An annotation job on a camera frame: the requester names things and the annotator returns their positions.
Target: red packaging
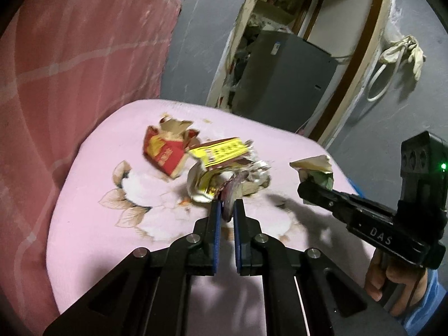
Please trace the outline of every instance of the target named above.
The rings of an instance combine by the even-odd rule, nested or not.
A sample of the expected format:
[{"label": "red packaging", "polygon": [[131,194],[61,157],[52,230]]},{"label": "red packaging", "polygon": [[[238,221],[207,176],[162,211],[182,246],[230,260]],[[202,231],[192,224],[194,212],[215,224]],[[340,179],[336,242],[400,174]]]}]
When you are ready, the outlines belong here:
[{"label": "red packaging", "polygon": [[144,155],[171,178],[176,178],[185,165],[185,148],[199,142],[199,131],[187,129],[192,123],[163,118],[160,128],[149,126],[146,130]]}]

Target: white cable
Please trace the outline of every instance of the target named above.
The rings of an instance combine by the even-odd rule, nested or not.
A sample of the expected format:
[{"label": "white cable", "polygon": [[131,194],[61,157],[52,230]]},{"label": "white cable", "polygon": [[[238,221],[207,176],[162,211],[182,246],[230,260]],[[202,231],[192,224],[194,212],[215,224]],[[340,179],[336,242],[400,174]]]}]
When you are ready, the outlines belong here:
[{"label": "white cable", "polygon": [[333,57],[334,59],[347,59],[347,58],[351,58],[353,55],[353,53],[349,54],[349,55],[341,55],[340,57]]},{"label": "white cable", "polygon": [[324,109],[326,109],[326,105],[330,102],[331,98],[333,97],[333,95],[331,95],[326,101],[325,103],[322,105],[322,107],[320,109],[318,109],[315,114],[313,112],[313,114],[311,115],[311,117],[305,121],[302,125],[300,125],[300,127],[296,130],[296,133],[298,133],[300,131],[301,128],[303,128],[304,126],[306,126],[306,124],[313,118],[313,116],[320,114]]},{"label": "white cable", "polygon": [[370,89],[372,88],[373,84],[375,83],[375,81],[377,80],[379,75],[384,71],[384,69],[386,68],[387,64],[383,64],[380,67],[380,69],[378,69],[378,71],[375,73],[375,75],[372,77],[372,79],[370,80],[370,82],[369,82],[369,84],[367,85],[367,88],[366,88],[366,91],[367,91],[366,92],[366,96],[367,96],[368,102],[374,102],[376,100],[379,100],[387,92],[387,90],[389,89],[389,87],[390,87],[390,85],[392,83],[392,79],[395,76],[395,74],[397,73],[398,67],[400,66],[400,64],[402,62],[403,54],[404,54],[405,50],[407,50],[407,49],[408,49],[408,47],[405,44],[402,47],[402,50],[400,50],[400,55],[398,56],[398,59],[395,62],[395,68],[393,70],[392,76],[390,77],[390,79],[389,79],[388,83],[386,84],[386,86],[381,90],[381,92],[379,94],[377,94],[376,96],[370,98],[369,97]]}]

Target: hanging rag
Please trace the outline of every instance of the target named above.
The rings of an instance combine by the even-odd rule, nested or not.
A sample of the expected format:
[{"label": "hanging rag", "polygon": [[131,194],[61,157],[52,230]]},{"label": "hanging rag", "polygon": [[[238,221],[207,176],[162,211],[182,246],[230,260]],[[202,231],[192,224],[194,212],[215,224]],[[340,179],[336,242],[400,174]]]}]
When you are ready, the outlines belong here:
[{"label": "hanging rag", "polygon": [[[378,71],[375,73],[375,75],[372,77],[369,84],[367,85],[367,100],[369,102],[378,100],[389,89],[393,77],[395,76],[396,72],[398,71],[398,67],[402,62],[403,55],[406,52],[409,52],[408,63],[414,61],[414,68],[412,70],[412,72],[414,73],[414,79],[416,81],[420,79],[420,75],[422,74],[423,62],[426,60],[426,56],[423,54],[423,50],[422,48],[420,48],[417,39],[412,35],[408,35],[407,37],[404,37],[399,41],[393,42],[392,46],[386,49],[380,55],[378,61],[382,63],[382,66],[378,69]],[[395,63],[395,68],[386,86],[376,96],[369,97],[370,89],[372,88],[373,84],[375,83],[379,75],[384,71],[384,69],[388,64],[393,63]]]}]

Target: finger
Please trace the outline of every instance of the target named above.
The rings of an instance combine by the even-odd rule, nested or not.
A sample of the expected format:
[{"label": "finger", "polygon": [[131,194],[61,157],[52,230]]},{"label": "finger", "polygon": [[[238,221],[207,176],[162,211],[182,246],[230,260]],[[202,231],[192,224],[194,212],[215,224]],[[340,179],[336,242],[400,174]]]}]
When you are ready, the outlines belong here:
[{"label": "finger", "polygon": [[[419,274],[417,274],[414,278],[413,283],[406,284],[405,289],[403,290],[402,295],[395,303],[395,305],[391,308],[390,314],[392,316],[399,316],[406,310],[406,306],[408,304],[409,298],[411,297],[412,290],[415,286],[415,282],[417,281]],[[418,282],[417,288],[415,289],[414,296],[412,297],[412,301],[409,306],[413,306],[417,302],[419,302],[425,295],[426,285],[428,282],[428,272],[425,271],[424,276]]]},{"label": "finger", "polygon": [[371,283],[376,289],[381,289],[386,281],[386,272],[378,265],[371,264],[366,273],[366,283]]},{"label": "finger", "polygon": [[386,276],[394,283],[414,286],[421,271],[420,268],[411,267],[392,258],[386,270]]},{"label": "finger", "polygon": [[370,264],[376,264],[379,265],[382,258],[382,251],[375,249],[375,252],[373,253],[372,260],[370,261]]},{"label": "finger", "polygon": [[366,293],[373,298],[375,302],[378,302],[382,297],[382,292],[377,289],[373,284],[370,282],[366,282],[364,284],[364,290]]}]

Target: trash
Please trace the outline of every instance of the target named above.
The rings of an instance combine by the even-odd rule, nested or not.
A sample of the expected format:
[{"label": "trash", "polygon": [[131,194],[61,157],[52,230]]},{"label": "trash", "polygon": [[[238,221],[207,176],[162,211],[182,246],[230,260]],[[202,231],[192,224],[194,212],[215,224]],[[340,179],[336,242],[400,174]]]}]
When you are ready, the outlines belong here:
[{"label": "trash", "polygon": [[221,214],[221,217],[225,222],[230,222],[232,219],[232,210],[234,208],[235,200],[243,197],[242,187],[247,175],[247,171],[235,173],[230,180],[224,183],[224,186],[220,191],[220,197],[223,203],[223,213]]},{"label": "trash", "polygon": [[[333,189],[333,169],[328,155],[297,160],[296,162],[291,162],[290,166],[299,172],[300,182],[311,179],[322,187]],[[303,203],[312,205],[312,203],[305,200]]]},{"label": "trash", "polygon": [[185,165],[185,149],[199,144],[199,131],[188,129],[192,121],[178,121],[168,116],[160,120],[160,127],[148,126],[143,142],[143,153],[171,178],[176,178]]},{"label": "trash", "polygon": [[189,154],[197,160],[187,177],[187,191],[195,202],[211,202],[222,191],[238,190],[240,197],[254,194],[270,183],[270,166],[258,159],[252,141],[211,141],[191,147]]}]

